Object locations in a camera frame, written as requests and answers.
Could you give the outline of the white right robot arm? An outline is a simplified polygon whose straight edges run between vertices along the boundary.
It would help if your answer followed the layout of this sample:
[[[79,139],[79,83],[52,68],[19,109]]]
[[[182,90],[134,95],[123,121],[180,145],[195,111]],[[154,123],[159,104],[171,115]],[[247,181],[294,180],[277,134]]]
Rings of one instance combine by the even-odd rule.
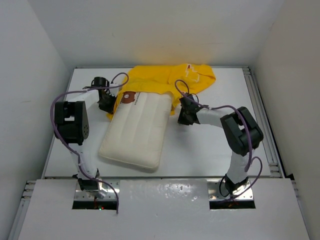
[[[179,99],[181,110],[178,123],[182,125],[211,125],[223,129],[231,160],[227,173],[222,178],[229,196],[248,181],[254,150],[264,139],[264,134],[250,111],[242,106],[230,105],[209,107],[197,103],[191,94]]]

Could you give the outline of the cream printed pillow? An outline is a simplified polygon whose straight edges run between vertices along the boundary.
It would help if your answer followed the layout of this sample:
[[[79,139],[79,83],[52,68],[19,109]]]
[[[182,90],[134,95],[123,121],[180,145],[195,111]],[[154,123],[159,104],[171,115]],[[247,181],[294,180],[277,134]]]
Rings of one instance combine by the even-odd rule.
[[[169,93],[125,91],[100,145],[99,155],[141,169],[156,170],[171,108]]]

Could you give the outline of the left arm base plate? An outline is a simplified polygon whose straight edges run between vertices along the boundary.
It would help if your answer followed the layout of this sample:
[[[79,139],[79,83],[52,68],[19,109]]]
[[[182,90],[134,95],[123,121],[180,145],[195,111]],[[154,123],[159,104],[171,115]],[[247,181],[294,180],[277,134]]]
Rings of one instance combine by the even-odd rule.
[[[78,180],[74,192],[75,201],[93,201],[94,198],[99,201],[116,201],[116,194],[120,193],[119,179],[103,179],[105,183],[90,183],[88,180]]]

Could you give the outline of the yellow cartoon pillowcase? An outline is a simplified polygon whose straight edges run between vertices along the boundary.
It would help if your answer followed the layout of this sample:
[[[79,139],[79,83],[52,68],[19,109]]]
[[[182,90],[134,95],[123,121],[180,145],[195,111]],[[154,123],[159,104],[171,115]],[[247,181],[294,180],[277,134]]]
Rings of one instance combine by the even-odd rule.
[[[184,63],[180,65],[137,65],[128,73],[129,80],[117,94],[113,111],[121,102],[124,92],[146,92],[172,96],[170,114],[175,114],[182,92],[198,94],[216,81],[209,65]]]

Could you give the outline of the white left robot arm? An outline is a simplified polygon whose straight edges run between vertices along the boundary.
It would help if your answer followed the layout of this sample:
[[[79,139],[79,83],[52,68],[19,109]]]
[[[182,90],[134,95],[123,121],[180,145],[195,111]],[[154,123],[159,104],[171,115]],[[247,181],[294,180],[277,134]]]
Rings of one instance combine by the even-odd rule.
[[[122,84],[108,81],[104,77],[95,77],[91,85],[81,90],[67,91],[57,96],[50,107],[50,121],[54,135],[70,152],[77,169],[75,178],[80,190],[103,199],[108,190],[115,192],[111,184],[103,181],[90,153],[84,150],[85,140],[89,137],[90,126],[87,109],[94,104],[110,113],[116,101],[111,90],[121,88]]]

